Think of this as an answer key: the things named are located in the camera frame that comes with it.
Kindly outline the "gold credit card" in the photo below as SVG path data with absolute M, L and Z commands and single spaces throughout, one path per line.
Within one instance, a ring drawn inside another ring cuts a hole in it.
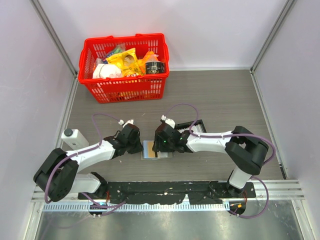
M 147 156 L 149 158 L 155 158 L 156 154 L 153 151 L 153 146 L 154 146 L 154 142 L 153 141 L 148 141 L 147 142 Z

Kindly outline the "grey leather card holder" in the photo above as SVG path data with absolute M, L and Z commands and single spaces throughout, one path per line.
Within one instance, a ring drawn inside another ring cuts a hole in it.
M 173 157 L 172 152 L 154 152 L 154 142 L 152 140 L 144 140 L 142 143 L 143 151 L 141 152 L 141 160 L 160 160 Z

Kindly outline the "black card box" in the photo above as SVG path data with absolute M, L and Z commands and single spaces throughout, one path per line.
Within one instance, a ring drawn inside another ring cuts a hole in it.
M 193 123 L 193 121 L 178 123 L 175 125 L 175 129 L 178 130 L 180 133 L 182 133 L 183 131 L 186 131 L 186 130 L 189 131 L 192 123 Z M 202 119 L 197 120 L 197 122 L 191 127 L 191 130 L 193 132 L 198 132 L 198 133 L 206 133 L 207 132 Z

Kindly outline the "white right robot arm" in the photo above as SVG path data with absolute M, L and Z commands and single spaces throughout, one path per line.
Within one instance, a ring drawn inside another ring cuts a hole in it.
M 200 122 L 162 122 L 155 130 L 152 151 L 155 156 L 173 152 L 228 155 L 236 167 L 228 177 L 225 190 L 230 197 L 236 198 L 245 191 L 247 181 L 260 174 L 269 146 L 243 126 L 223 133 L 207 133 Z

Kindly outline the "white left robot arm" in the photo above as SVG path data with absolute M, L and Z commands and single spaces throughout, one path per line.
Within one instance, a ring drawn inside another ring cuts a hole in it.
M 58 202 L 68 194 L 103 199 L 108 192 L 107 181 L 96 172 L 80 172 L 125 153 L 136 154 L 142 151 L 140 129 L 129 121 L 115 135 L 105 137 L 97 144 L 72 151 L 61 148 L 52 150 L 33 180 L 44 191 L 47 204 Z

